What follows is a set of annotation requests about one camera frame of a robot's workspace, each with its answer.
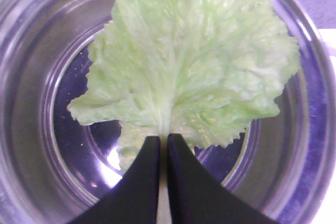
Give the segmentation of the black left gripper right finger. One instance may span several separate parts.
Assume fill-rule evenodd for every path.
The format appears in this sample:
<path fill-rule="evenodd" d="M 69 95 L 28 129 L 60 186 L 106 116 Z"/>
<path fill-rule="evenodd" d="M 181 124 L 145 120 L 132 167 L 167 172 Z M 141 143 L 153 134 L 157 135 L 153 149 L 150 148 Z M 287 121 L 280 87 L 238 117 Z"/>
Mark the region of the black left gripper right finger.
<path fill-rule="evenodd" d="M 180 134 L 167 138 L 167 187 L 173 223 L 276 223 L 217 182 Z"/>

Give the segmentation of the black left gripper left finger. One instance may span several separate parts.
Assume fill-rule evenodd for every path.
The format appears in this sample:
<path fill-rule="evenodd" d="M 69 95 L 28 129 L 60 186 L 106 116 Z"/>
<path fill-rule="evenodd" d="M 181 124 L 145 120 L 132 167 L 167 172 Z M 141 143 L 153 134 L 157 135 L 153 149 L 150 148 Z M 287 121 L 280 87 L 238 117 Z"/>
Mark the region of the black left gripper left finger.
<path fill-rule="evenodd" d="M 70 223 L 156 223 L 160 147 L 157 136 L 146 137 L 122 179 Z"/>

